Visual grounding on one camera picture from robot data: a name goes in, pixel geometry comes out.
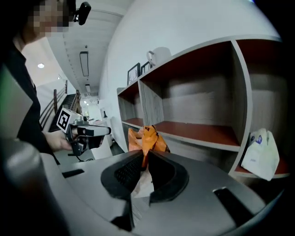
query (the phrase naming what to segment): black picture frame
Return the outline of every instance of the black picture frame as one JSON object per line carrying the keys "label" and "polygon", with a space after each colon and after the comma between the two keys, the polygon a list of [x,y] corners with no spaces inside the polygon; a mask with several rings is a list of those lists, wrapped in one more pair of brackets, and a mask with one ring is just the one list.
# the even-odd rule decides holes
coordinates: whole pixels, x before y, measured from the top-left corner
{"label": "black picture frame", "polygon": [[[131,74],[136,74],[136,77],[133,77],[130,79]],[[140,63],[137,63],[135,66],[133,66],[127,74],[127,86],[131,84],[133,81],[135,81],[140,76]]]}
{"label": "black picture frame", "polygon": [[145,64],[141,67],[140,75],[143,75],[144,73],[146,73],[147,71],[149,71],[152,67],[153,67],[153,65],[150,64],[149,62],[145,63]]}

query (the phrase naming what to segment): black jacket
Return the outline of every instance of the black jacket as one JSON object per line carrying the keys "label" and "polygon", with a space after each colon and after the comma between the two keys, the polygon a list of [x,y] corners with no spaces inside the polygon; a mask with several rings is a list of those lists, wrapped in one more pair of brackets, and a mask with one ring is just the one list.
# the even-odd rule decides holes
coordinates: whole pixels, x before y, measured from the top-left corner
{"label": "black jacket", "polygon": [[39,123],[41,107],[37,98],[36,87],[32,84],[25,62],[26,58],[16,49],[14,44],[11,44],[5,64],[23,91],[33,101],[19,129],[18,138],[35,146],[40,153],[47,153],[54,156],[42,133],[42,127]]}

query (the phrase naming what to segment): camera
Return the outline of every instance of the camera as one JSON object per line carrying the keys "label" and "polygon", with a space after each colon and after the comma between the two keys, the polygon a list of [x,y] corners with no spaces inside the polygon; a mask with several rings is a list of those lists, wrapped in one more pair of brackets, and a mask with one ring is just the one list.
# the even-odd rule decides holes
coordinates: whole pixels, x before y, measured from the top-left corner
{"label": "camera", "polygon": [[78,10],[76,10],[74,16],[74,22],[78,22],[79,25],[84,25],[87,17],[91,11],[91,5],[88,2],[83,2]]}

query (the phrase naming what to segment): hand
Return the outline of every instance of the hand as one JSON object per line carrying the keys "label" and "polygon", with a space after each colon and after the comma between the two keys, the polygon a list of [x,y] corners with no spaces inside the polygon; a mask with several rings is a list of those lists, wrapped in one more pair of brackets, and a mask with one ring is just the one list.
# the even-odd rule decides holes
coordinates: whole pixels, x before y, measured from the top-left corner
{"label": "hand", "polygon": [[[58,130],[52,133],[43,132],[43,134],[53,152],[60,150],[72,150],[71,145],[65,138],[65,133],[63,131]],[[72,134],[73,138],[75,139],[78,136],[77,129],[72,129]]]}

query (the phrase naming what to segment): white mug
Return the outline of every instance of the white mug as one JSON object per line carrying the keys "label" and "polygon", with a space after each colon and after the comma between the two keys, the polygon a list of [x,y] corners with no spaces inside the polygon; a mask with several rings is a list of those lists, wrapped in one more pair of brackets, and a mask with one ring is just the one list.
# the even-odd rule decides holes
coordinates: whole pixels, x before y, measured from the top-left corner
{"label": "white mug", "polygon": [[171,57],[171,52],[166,47],[158,47],[153,51],[147,52],[147,59],[152,66],[160,65]]}

